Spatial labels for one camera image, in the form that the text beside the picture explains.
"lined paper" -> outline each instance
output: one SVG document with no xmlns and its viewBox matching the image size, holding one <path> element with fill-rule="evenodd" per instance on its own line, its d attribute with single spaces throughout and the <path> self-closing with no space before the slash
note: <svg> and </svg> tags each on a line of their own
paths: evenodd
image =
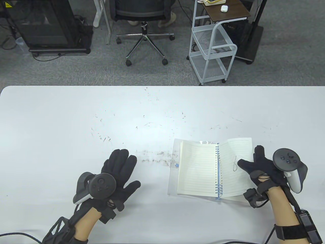
<svg viewBox="0 0 325 244">
<path fill-rule="evenodd" d="M 216 144 L 182 141 L 178 168 L 177 193 L 217 197 Z"/>
<path fill-rule="evenodd" d="M 229 139 L 219 144 L 219 152 L 223 180 L 222 198 L 241 195 L 254 187 L 249 175 L 237 165 L 240 159 L 253 161 L 252 139 Z"/>
</svg>

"chair base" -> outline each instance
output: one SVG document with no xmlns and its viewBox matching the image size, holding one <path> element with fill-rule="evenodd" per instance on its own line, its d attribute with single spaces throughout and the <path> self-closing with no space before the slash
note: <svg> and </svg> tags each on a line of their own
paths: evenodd
<svg viewBox="0 0 325 244">
<path fill-rule="evenodd" d="M 162 60 L 162 63 L 163 65 L 167 65 L 168 64 L 168 61 L 166 59 L 166 56 L 160 51 L 160 49 L 155 45 L 155 43 L 151 40 L 151 36 L 168 36 L 169 39 L 171 41 L 173 41 L 175 39 L 175 35 L 174 33 L 162 33 L 162 34 L 153 34 L 153 33 L 147 33 L 147 22 L 142 22 L 142 26 L 141 26 L 141 29 L 142 29 L 142 33 L 141 34 L 126 34 L 126 35 L 117 35 L 117 39 L 116 39 L 116 43 L 117 44 L 121 44 L 122 41 L 121 41 L 121 37 L 140 37 L 140 39 L 136 42 L 136 44 L 134 45 L 134 47 L 132 48 L 132 50 L 126 55 L 126 62 L 125 64 L 127 66 L 130 66 L 132 63 L 131 61 L 129 60 L 129 57 L 131 56 L 131 54 L 134 52 L 134 50 L 139 46 L 139 44 L 145 40 L 145 41 L 148 41 L 153 47 L 154 49 L 162 56 L 163 60 Z"/>
</svg>

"clear plastic cover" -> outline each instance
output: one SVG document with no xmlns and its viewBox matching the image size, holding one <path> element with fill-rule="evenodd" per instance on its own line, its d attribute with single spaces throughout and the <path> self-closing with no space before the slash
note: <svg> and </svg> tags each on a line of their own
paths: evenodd
<svg viewBox="0 0 325 244">
<path fill-rule="evenodd" d="M 170 164 L 170 174 L 169 174 L 169 183 L 168 183 L 168 195 L 175 197 L 186 197 L 186 198 L 201 198 L 209 201 L 215 202 L 224 202 L 224 203 L 235 203 L 235 204 L 243 204 L 249 205 L 248 201 L 244 198 L 243 195 L 235 196 L 235 197 L 226 197 L 226 198 L 217 198 L 217 197 L 202 197 L 202 196 L 192 196 L 192 195 L 183 195 L 177 193 L 177 181 L 178 181 L 178 166 L 180 159 L 180 144 L 182 139 L 175 139 L 173 145 L 173 153 L 172 153 L 172 161 Z M 198 144 L 217 144 L 214 142 L 207 141 L 199 141 L 194 142 Z"/>
</svg>

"white desk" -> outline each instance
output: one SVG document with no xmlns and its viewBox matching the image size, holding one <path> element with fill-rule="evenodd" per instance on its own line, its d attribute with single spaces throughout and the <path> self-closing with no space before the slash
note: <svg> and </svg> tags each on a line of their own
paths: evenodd
<svg viewBox="0 0 325 244">
<path fill-rule="evenodd" d="M 325 238 L 324 104 L 325 87 L 7 87 L 0 95 L 0 230 L 42 240 L 58 217 L 72 215 L 80 174 L 100 172 L 113 149 L 127 148 L 138 158 L 131 180 L 142 186 L 113 221 L 95 226 L 89 243 L 262 243 L 274 224 L 269 204 L 167 195 L 174 138 L 252 137 L 267 157 L 288 147 L 309 167 L 295 197 Z"/>
</svg>

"black glove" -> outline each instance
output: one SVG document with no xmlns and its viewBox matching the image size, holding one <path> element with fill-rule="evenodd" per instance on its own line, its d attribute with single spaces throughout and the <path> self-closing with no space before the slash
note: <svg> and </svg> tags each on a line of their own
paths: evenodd
<svg viewBox="0 0 325 244">
<path fill-rule="evenodd" d="M 116 190 L 107 199 L 108 204 L 118 211 L 124 209 L 124 202 L 141 186 L 139 181 L 133 181 L 125 188 L 125 183 L 130 179 L 133 169 L 137 163 L 136 156 L 129 156 L 126 149 L 116 149 L 104 163 L 101 173 L 108 173 L 116 180 Z"/>
<path fill-rule="evenodd" d="M 126 149 L 116 149 L 110 155 L 110 158 L 104 162 L 101 173 L 112 175 L 116 181 L 116 189 L 114 193 L 105 199 L 88 199 L 84 201 L 80 209 L 87 206 L 94 207 L 102 213 L 99 219 L 104 224 L 115 217 L 113 209 L 122 211 L 124 202 L 141 186 L 139 181 L 133 181 L 124 188 L 125 183 L 130 179 L 133 169 L 137 163 L 137 158 L 134 155 L 129 156 L 129 151 Z"/>
<path fill-rule="evenodd" d="M 287 179 L 285 178 L 283 171 L 279 170 L 272 160 L 265 157 L 264 147 L 256 146 L 254 152 L 254 162 L 240 159 L 237 164 L 250 175 L 250 178 L 255 185 L 258 186 L 262 183 L 259 181 L 260 176 L 269 176 L 277 186 L 287 186 Z"/>
</svg>

